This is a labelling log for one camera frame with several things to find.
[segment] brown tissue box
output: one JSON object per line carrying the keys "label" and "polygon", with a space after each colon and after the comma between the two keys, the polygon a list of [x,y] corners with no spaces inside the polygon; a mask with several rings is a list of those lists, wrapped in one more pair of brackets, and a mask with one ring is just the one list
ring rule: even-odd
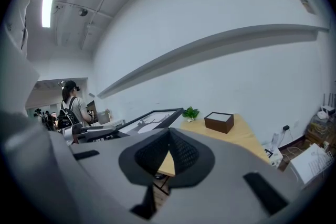
{"label": "brown tissue box", "polygon": [[235,125],[233,114],[211,112],[204,118],[205,127],[227,134]]}

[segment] picture frame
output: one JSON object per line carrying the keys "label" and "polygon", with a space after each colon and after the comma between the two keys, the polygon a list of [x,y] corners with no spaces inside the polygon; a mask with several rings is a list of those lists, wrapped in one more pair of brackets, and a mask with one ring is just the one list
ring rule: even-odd
{"label": "picture frame", "polygon": [[169,127],[182,113],[183,108],[152,110],[118,128],[118,133],[137,135],[154,129]]}

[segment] fluorescent light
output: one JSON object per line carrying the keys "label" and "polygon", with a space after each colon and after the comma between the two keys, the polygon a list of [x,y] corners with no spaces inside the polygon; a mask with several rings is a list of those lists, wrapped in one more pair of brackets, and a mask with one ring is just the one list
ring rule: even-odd
{"label": "fluorescent light", "polygon": [[50,14],[53,0],[43,0],[42,3],[42,26],[50,27]]}

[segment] potted plant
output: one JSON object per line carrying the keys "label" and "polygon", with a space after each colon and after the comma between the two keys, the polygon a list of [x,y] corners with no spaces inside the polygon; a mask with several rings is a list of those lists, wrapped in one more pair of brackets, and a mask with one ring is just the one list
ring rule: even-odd
{"label": "potted plant", "polygon": [[193,109],[192,107],[189,107],[187,108],[187,110],[184,110],[182,116],[184,118],[187,118],[188,122],[192,122],[195,120],[198,114],[199,114],[198,109]]}

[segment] desk surface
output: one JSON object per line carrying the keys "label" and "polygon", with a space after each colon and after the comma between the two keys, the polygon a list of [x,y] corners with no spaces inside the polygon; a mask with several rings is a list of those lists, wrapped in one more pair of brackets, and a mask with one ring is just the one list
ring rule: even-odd
{"label": "desk surface", "polygon": [[[227,134],[206,128],[204,119],[193,122],[182,122],[180,128],[242,146],[257,155],[259,158],[263,159],[265,162],[269,163],[269,159],[264,151],[264,148],[259,143],[244,119],[239,114],[234,114],[234,121],[235,125]],[[169,176],[175,176],[174,161],[169,152],[158,172]]]}

